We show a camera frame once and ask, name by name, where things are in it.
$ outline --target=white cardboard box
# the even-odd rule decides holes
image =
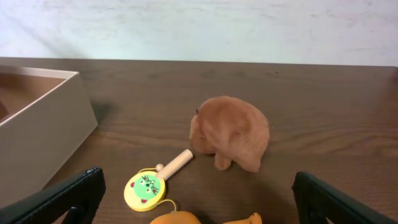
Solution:
[[[0,208],[40,191],[97,126],[78,72],[0,66]]]

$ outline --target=yellow rattle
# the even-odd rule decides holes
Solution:
[[[156,168],[140,170],[126,184],[124,200],[131,209],[138,212],[152,210],[164,201],[171,201],[174,204],[174,210],[176,210],[175,203],[172,200],[163,200],[166,193],[165,181],[192,157],[192,152],[186,149],[165,167],[162,164],[157,164]]]

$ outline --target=wood grain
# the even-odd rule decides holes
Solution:
[[[172,208],[130,210],[126,182],[189,147],[190,119],[213,96],[257,106],[271,143],[257,174],[219,172],[196,155],[168,180],[167,198],[203,223],[259,212],[264,223],[297,223],[291,185],[307,170],[398,220],[398,72],[395,67],[263,63],[1,58],[1,64],[76,70],[98,128],[50,184],[101,166],[107,192],[94,223],[149,223]]]

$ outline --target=green cat face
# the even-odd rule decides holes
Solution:
[[[130,186],[141,199],[141,203],[154,198],[160,190],[160,182],[154,175],[143,175]]]

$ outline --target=fuzzy brown fabric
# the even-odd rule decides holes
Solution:
[[[215,154],[215,166],[227,169],[232,161],[258,172],[269,141],[267,118],[243,100],[219,96],[206,100],[191,120],[191,147]]]

